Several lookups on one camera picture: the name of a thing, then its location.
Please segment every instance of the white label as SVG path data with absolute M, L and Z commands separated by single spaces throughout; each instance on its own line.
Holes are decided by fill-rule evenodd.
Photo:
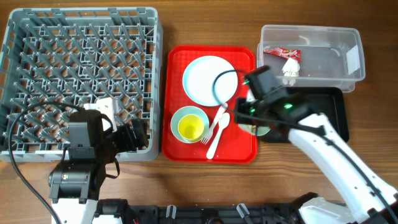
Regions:
M 347 66 L 349 75 L 360 68 L 358 45 L 355 45 L 355 47 L 347 52 Z

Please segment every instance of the red tray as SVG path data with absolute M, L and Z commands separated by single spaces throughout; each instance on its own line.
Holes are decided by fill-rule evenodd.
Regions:
M 227 46 L 200 46 L 181 45 L 173 48 L 169 53 L 167 64 L 167 79 L 165 88 L 165 103 L 163 117 L 162 152 L 172 161 L 182 162 L 215 162 L 215 163 L 248 163 L 257 154 L 257 139 L 249 133 L 241 130 L 234 123 L 234 116 L 231 115 L 231 122 L 223 131 L 218 143 L 217 151 L 212 160 L 206 158 L 208 148 L 213 141 L 218 125 L 213 131 L 209 143 L 204 145 L 200 142 L 193 144 L 182 143 L 172 133 L 170 122 L 173 114 L 183 106 L 197 106 L 209 117 L 210 125 L 218 111 L 219 106 L 202 106 L 193 102 L 182 87 L 182 75 L 186 67 L 198 57 L 214 55 L 227 60 L 235 69 L 251 71 L 256 67 L 254 54 L 245 47 Z M 227 102 L 229 108 L 235 107 L 236 97 L 246 97 L 248 87 L 243 83 L 242 73 L 238 73 L 238 89 L 235 95 Z

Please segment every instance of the gray plastic rack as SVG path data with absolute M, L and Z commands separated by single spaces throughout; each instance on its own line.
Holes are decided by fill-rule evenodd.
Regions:
M 155 159 L 162 38 L 151 7 L 12 11 L 0 53 L 0 160 L 9 160 L 11 131 L 16 161 L 61 158 L 72 110 L 39 107 L 10 130 L 18 112 L 29 105 L 57 101 L 83 106 L 110 96 L 119 105 L 117 123 L 141 118 L 148 124 L 149 147 L 120 153 L 118 160 Z

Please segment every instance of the fork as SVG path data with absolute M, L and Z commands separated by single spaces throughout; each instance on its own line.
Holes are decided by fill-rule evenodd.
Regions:
M 216 124 L 218 123 L 218 120 L 221 118 L 221 115 L 223 115 L 223 113 L 225 112 L 227 107 L 228 107 L 227 103 L 223 103 L 220 106 L 220 108 L 217 111 L 216 116 L 214 117 L 213 123 L 211 124 L 211 126 L 210 126 L 209 130 L 207 131 L 205 137 L 203 137 L 203 139 L 201 139 L 201 141 L 200 141 L 201 143 L 207 144 L 209 142 L 209 140 L 213 136 L 213 130 L 214 130 Z

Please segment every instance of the red snack wrapper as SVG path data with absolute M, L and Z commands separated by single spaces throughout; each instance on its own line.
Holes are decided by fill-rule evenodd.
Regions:
M 301 50 L 290 50 L 283 47 L 277 47 L 275 49 L 264 50 L 264 53 L 280 56 L 286 59 L 292 58 L 301 62 Z

